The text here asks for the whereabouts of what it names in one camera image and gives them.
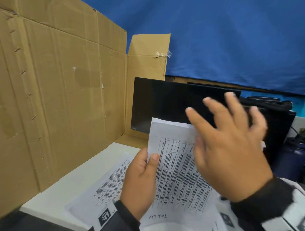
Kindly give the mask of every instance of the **black jacket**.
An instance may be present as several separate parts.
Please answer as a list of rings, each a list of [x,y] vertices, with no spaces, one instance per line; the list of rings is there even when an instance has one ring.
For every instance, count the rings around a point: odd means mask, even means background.
[[[102,231],[137,231],[137,221],[121,201],[114,203],[117,212],[100,218]],[[232,203],[220,197],[216,207],[227,230],[305,231],[305,195],[296,183],[273,178],[249,198]]]

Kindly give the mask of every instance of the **white desk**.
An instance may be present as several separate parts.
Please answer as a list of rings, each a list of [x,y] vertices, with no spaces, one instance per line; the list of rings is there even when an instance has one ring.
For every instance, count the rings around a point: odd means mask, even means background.
[[[29,200],[20,208],[20,211],[75,231],[88,230],[90,228],[88,225],[65,211],[65,205],[107,173],[125,152],[135,156],[139,150],[139,148],[112,143],[105,150],[62,177],[46,191]],[[145,231],[152,230],[190,231],[175,223],[164,223],[145,228]]]

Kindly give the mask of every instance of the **hand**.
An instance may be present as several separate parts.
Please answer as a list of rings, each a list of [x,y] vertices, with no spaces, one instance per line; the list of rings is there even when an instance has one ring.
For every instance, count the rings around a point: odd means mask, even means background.
[[[261,150],[267,123],[257,107],[251,107],[253,125],[233,92],[225,94],[230,110],[210,97],[203,102],[214,114],[213,128],[194,109],[186,115],[195,126],[194,158],[198,172],[222,196],[232,202],[242,201],[261,189],[272,171]]]
[[[138,220],[152,205],[156,196],[156,172],[159,155],[150,156],[148,164],[147,147],[141,149],[130,163],[123,184],[120,200]]]

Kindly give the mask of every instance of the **fingernail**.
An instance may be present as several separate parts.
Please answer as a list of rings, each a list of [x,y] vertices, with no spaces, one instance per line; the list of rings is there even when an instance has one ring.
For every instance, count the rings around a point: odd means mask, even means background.
[[[235,96],[234,92],[228,91],[225,93],[226,96]]]
[[[151,155],[151,158],[153,158],[154,160],[158,160],[159,155],[157,153],[154,153],[154,154]]]
[[[211,99],[211,97],[205,97],[202,101],[203,102],[207,102],[207,101],[209,101]]]
[[[185,109],[186,112],[187,112],[187,111],[190,111],[190,110],[194,110],[194,109],[191,108],[191,107],[188,107],[187,109]]]

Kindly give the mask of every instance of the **cable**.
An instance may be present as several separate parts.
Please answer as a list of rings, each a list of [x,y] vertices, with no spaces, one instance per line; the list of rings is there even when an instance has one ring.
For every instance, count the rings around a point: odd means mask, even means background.
[[[292,126],[290,126],[297,134],[299,134]]]

